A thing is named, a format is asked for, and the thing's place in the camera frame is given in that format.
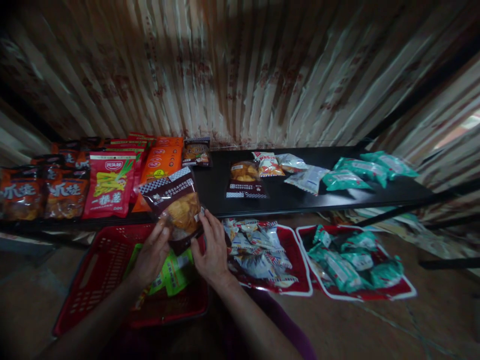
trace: corrugated metal wall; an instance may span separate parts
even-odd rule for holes
[[[0,76],[61,136],[355,144],[460,46],[474,1],[51,0],[17,9]]]

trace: orange snack bag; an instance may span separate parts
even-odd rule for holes
[[[153,147],[145,161],[140,185],[166,178],[182,168],[182,148],[180,146]],[[132,213],[150,212],[150,206],[143,196],[136,199]]]

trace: person's right hand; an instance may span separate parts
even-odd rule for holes
[[[191,252],[195,267],[200,275],[215,290],[228,286],[229,282],[236,281],[227,266],[227,244],[225,243],[225,230],[222,223],[205,210],[205,215],[200,213],[203,225],[206,252],[201,254],[196,238],[191,240]]]

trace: plastic basket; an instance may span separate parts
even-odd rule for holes
[[[288,273],[295,276],[298,282],[294,282],[287,288],[282,288],[266,280],[255,279],[246,275],[238,275],[238,282],[248,288],[267,290],[282,295],[311,296],[314,289],[310,278],[308,256],[300,239],[295,235],[295,231],[288,226],[277,225],[276,233],[292,265],[292,269],[289,269]]]
[[[357,226],[324,226],[325,231],[331,235],[337,235],[337,234],[344,234],[344,233],[349,233],[353,231],[365,231],[361,227]],[[307,236],[307,235],[312,235],[315,230],[317,229],[317,225],[312,225],[312,226],[302,226],[302,227],[297,227],[295,229],[295,233],[302,242],[302,238]],[[384,261],[386,261],[389,258],[388,253],[385,251],[385,249],[380,245],[377,244],[378,251],[372,252],[371,257],[373,259],[373,263],[375,265],[380,264]],[[407,277],[404,275],[402,277],[402,280],[395,286],[389,287],[389,288],[384,288],[384,289],[376,289],[376,290],[359,290],[352,292],[350,294],[347,294],[345,292],[339,291],[338,287],[332,285],[329,288],[326,288],[322,282],[322,279],[320,277],[320,274],[318,274],[316,268],[312,265],[311,259],[309,256],[307,256],[307,261],[310,266],[310,271],[313,273],[315,277],[315,282],[313,284],[313,287],[315,289],[322,290],[329,298],[335,299],[335,300],[343,300],[343,301],[373,301],[373,300],[402,300],[402,299],[408,299],[408,298],[413,298],[417,296],[417,290],[414,288],[412,283],[407,279]]]
[[[110,226],[96,235],[71,284],[53,328],[54,336],[78,324],[122,282],[135,244],[143,243],[154,226]],[[203,237],[198,244],[203,253]],[[141,309],[130,311],[125,322],[133,328],[164,325],[203,315],[208,304],[209,287],[199,276],[176,296],[168,297],[165,289],[147,296]]]

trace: chip bag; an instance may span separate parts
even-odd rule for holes
[[[297,172],[284,182],[317,196],[319,194],[320,180],[329,171],[323,167],[313,165],[307,165],[307,167],[306,171]]]
[[[267,199],[267,191],[260,180],[257,164],[239,161],[230,164],[230,181],[227,198]]]
[[[34,220],[44,212],[42,168],[19,166],[2,168],[3,216],[6,220]]]
[[[90,153],[90,190],[83,219],[127,216],[136,158],[133,151]]]
[[[260,177],[285,176],[273,152],[252,152],[255,161],[259,161]]]
[[[278,164],[282,170],[289,173],[298,173],[308,170],[308,165],[301,158],[293,154],[280,154],[276,156]]]
[[[45,205],[45,219],[73,219],[82,216],[89,189],[86,170],[53,169],[58,173],[54,179],[47,179],[48,196]]]
[[[350,170],[332,170],[325,174],[323,182],[327,191],[346,189],[371,189],[365,181]]]
[[[192,237],[202,232],[200,205],[194,175],[189,167],[149,183],[140,192],[155,217],[165,217],[171,230],[170,247],[178,256],[189,246]]]
[[[196,137],[186,139],[182,166],[211,167],[210,137]]]
[[[182,168],[182,148],[179,146],[153,147],[145,161],[140,184],[166,178]],[[150,206],[139,196],[132,213],[150,212]]]
[[[379,164],[388,170],[388,178],[393,180],[397,176],[407,176],[416,178],[419,173],[412,170],[408,165],[401,161],[398,157],[388,155],[385,151],[377,151],[361,154],[360,158],[365,161]]]
[[[350,170],[361,178],[366,177],[368,180],[377,181],[384,189],[387,187],[388,170],[374,162],[341,157],[333,170]]]

